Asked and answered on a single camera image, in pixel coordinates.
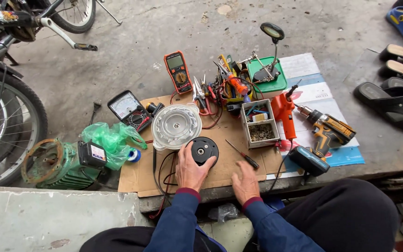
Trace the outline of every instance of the black pants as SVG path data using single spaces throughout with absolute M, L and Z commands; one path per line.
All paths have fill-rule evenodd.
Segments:
M 391 252 L 399 226 L 389 197 L 369 182 L 350 178 L 333 182 L 278 214 L 327 252 Z M 152 233 L 153 228 L 148 227 L 113 228 L 89 239 L 80 251 L 142 251 Z M 244 251 L 257 251 L 255 244 L 257 237 L 253 236 Z M 215 250 L 196 232 L 195 252 Z

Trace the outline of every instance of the green plastic box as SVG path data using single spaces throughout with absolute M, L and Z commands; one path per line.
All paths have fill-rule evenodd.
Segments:
M 264 66 L 266 66 L 268 64 L 271 64 L 273 62 L 273 59 L 274 57 L 270 56 L 261 58 L 260 61 L 262 62 L 262 64 L 264 64 Z M 264 99 L 272 99 L 273 97 L 281 94 L 284 91 L 284 89 L 287 88 L 287 81 L 285 79 L 284 71 L 281 68 L 281 64 L 277 63 L 275 67 L 281 73 L 278 76 L 277 80 L 256 84 L 256 86 L 262 91 Z M 250 73 L 251 79 L 253 79 L 254 74 L 259 70 L 261 70 L 262 66 L 259 64 L 258 60 L 252 60 L 251 63 L 247 64 L 247 68 L 248 72 Z M 256 89 L 255 87 L 253 89 L 254 89 L 253 97 L 259 100 L 262 99 L 262 95 L 259 92 L 259 90 Z

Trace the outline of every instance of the bicycle wheel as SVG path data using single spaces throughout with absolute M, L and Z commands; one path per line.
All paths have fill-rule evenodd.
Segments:
M 0 70 L 0 186 L 20 176 L 27 150 L 46 138 L 48 120 L 37 95 L 16 77 Z
M 49 6 L 55 0 L 44 0 Z M 96 0 L 64 0 L 51 19 L 63 30 L 71 33 L 87 32 L 96 19 Z

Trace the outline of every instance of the red-handled screwdriver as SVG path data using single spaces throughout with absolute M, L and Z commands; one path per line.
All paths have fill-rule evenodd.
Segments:
M 230 143 L 228 140 L 225 139 L 225 141 L 227 141 L 234 149 L 236 149 L 236 151 L 238 151 L 241 154 L 241 156 L 245 158 L 245 160 L 254 168 L 254 170 L 259 169 L 259 165 L 256 163 L 256 161 L 251 159 L 249 156 L 245 155 L 245 153 L 238 150 L 238 148 L 236 148 L 236 146 L 233 146 L 232 143 Z

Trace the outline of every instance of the forearm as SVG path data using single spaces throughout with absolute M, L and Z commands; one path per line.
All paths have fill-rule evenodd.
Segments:
M 253 224 L 263 251 L 323 251 L 311 238 L 296 229 L 279 214 L 270 212 L 260 197 L 243 204 L 245 215 Z
M 200 202 L 198 192 L 189 188 L 180 188 L 161 215 L 149 245 L 148 251 L 192 251 L 197 218 L 195 211 Z

